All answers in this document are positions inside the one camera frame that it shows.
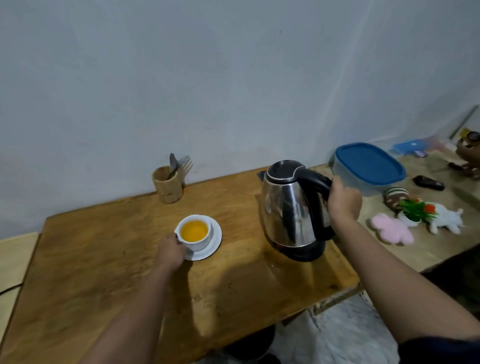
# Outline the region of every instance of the black cable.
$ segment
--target black cable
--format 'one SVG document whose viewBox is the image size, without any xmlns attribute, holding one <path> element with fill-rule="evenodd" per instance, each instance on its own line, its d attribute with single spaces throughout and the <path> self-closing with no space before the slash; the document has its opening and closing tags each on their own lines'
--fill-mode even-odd
<svg viewBox="0 0 480 364">
<path fill-rule="evenodd" d="M 11 286 L 11 287 L 7 288 L 6 290 L 3 290 L 2 292 L 0 292 L 0 296 L 3 295 L 4 293 L 10 292 L 11 290 L 14 290 L 15 288 L 21 287 L 23 285 L 24 285 L 23 283 L 15 284 L 14 286 Z"/>
</svg>

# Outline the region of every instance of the pink object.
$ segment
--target pink object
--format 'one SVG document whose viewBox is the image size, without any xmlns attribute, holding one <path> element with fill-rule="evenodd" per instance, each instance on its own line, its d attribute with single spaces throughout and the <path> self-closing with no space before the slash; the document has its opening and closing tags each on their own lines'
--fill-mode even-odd
<svg viewBox="0 0 480 364">
<path fill-rule="evenodd" d="M 370 219 L 373 227 L 378 230 L 383 241 L 392 244 L 413 243 L 413 235 L 408 226 L 397 218 L 388 217 L 385 214 L 375 215 Z"/>
</svg>

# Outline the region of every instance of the person's right arm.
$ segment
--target person's right arm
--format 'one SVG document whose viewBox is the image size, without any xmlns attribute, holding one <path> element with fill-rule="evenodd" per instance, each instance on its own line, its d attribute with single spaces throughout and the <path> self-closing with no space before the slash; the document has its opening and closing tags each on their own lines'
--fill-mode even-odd
<svg viewBox="0 0 480 364">
<path fill-rule="evenodd" d="M 335 176 L 328 199 L 332 227 L 382 320 L 401 344 L 420 337 L 477 339 L 480 322 L 465 308 L 386 250 L 357 222 L 358 190 Z"/>
</svg>

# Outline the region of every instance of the dark sleeve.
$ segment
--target dark sleeve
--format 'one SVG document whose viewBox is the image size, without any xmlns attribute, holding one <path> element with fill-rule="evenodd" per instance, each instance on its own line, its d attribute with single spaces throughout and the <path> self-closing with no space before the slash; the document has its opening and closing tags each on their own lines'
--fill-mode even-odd
<svg viewBox="0 0 480 364">
<path fill-rule="evenodd" d="M 410 363 L 480 363 L 480 340 L 418 338 L 398 347 L 400 364 Z"/>
</svg>

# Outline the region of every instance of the yellow liquid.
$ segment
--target yellow liquid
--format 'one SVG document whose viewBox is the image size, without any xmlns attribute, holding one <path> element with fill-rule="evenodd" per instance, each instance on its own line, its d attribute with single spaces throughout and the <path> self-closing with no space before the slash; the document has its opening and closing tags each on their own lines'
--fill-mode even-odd
<svg viewBox="0 0 480 364">
<path fill-rule="evenodd" d="M 189 243 L 203 239 L 208 233 L 208 226 L 200 220 L 193 220 L 181 227 L 180 236 Z"/>
</svg>

